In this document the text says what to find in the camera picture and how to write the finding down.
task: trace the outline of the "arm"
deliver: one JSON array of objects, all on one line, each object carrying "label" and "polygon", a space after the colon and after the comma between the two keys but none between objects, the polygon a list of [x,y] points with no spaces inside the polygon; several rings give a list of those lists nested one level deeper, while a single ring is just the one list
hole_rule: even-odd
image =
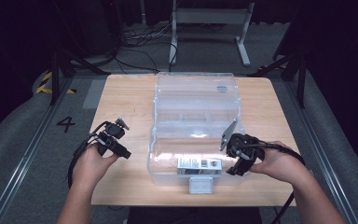
[{"label": "arm", "polygon": [[266,148],[265,153],[265,159],[255,164],[251,171],[293,186],[301,223],[345,223],[316,179],[300,161],[274,149]]},{"label": "arm", "polygon": [[117,159],[115,154],[103,158],[98,153],[98,145],[88,147],[75,165],[74,181],[57,223],[90,223],[92,192]]}]

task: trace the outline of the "table top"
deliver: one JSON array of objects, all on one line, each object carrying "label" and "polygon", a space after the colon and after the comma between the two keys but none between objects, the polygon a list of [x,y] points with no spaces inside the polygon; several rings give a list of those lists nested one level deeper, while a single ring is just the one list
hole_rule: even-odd
[{"label": "table top", "polygon": [[[147,172],[147,147],[154,124],[153,99],[158,76],[111,75],[107,78],[91,130],[123,118],[131,128],[119,142],[130,151],[107,171],[92,204],[166,206],[282,206],[292,187],[266,175],[249,174],[240,185],[214,186],[212,194],[190,194],[188,186],[157,186]],[[298,152],[295,139],[271,82],[235,77],[241,97],[241,123],[264,141],[280,140]]]}]

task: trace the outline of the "hand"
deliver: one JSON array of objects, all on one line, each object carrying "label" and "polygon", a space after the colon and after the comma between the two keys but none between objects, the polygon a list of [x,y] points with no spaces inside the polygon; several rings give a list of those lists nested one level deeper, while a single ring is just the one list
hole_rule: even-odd
[{"label": "hand", "polygon": [[[272,142],[272,144],[288,147],[282,142]],[[264,151],[265,159],[254,164],[250,169],[251,172],[269,175],[292,185],[311,176],[307,168],[293,156],[271,148],[264,148]]]},{"label": "hand", "polygon": [[91,144],[78,159],[73,173],[73,185],[81,185],[94,189],[103,178],[107,169],[118,159],[113,154],[103,158],[98,153],[98,144]]}]

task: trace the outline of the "plastic storage container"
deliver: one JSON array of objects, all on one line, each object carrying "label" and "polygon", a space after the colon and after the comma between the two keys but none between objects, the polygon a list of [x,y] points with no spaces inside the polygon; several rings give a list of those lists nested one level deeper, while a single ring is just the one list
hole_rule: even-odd
[{"label": "plastic storage container", "polygon": [[226,174],[237,159],[219,150],[222,133],[234,119],[239,121],[234,133],[244,133],[241,98],[232,74],[159,74],[154,116],[147,169],[155,184],[190,185],[191,192],[192,183],[197,188],[199,182],[242,182],[242,176]]}]

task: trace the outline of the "number 4 marking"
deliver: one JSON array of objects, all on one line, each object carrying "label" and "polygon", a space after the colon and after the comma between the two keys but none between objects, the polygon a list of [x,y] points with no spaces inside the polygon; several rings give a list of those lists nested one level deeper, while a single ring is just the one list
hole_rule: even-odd
[{"label": "number 4 marking", "polygon": [[67,133],[68,129],[69,129],[69,126],[75,125],[74,123],[71,123],[71,121],[72,121],[72,117],[68,116],[65,119],[63,119],[60,122],[58,122],[57,125],[65,126],[65,131],[64,132]]}]

